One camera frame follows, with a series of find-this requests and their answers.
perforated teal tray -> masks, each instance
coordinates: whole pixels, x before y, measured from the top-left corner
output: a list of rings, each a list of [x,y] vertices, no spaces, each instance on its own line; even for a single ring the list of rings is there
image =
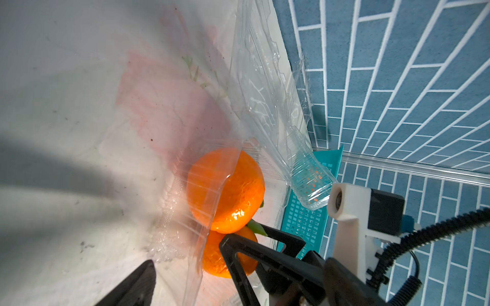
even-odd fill
[[[337,178],[342,160],[342,150],[343,148],[335,151],[318,151],[313,152],[313,154]],[[301,205],[292,190],[289,192],[281,230],[300,236],[305,240],[306,245],[297,256],[297,258],[302,259],[310,250],[320,251],[321,240],[323,239],[323,232],[325,232],[328,218],[327,207],[311,211]],[[283,246],[284,244],[279,242],[277,250],[281,251]]]

white surface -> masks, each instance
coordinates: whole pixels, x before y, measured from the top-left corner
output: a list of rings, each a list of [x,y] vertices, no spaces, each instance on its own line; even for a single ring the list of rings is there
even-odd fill
[[[335,203],[340,192],[342,201],[337,210]],[[375,254],[379,248],[374,244],[373,238],[400,242],[399,237],[368,229],[370,201],[370,188],[336,183],[332,187],[327,205],[328,215],[338,222],[332,257],[362,282],[366,282],[366,277],[370,277],[366,273],[367,268],[374,271],[378,262]]]

transparent plastic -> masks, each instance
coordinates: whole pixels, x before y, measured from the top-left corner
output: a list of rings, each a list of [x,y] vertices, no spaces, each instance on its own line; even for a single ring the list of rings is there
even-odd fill
[[[265,0],[238,4],[231,63],[237,84],[230,89],[232,107],[275,161],[279,173],[291,183],[301,204],[315,210],[327,205],[330,189],[337,180],[316,160],[309,141],[292,124],[297,79],[287,85],[281,80],[279,54],[267,26],[269,12]],[[303,66],[299,71],[304,77]],[[305,83],[308,99],[305,78],[300,81]],[[303,103],[302,112],[308,120],[309,104]]]
[[[315,161],[290,126],[309,109],[277,71],[268,4],[209,2],[5,3],[1,305],[94,305],[147,258],[156,262],[156,305],[236,301],[233,282],[203,274],[201,258],[238,152],[263,170],[255,219],[269,226],[282,220],[292,178],[317,176],[301,167]],[[230,75],[232,57],[243,62]],[[188,209],[187,172],[220,147],[237,154],[210,169],[220,175],[202,224]]]

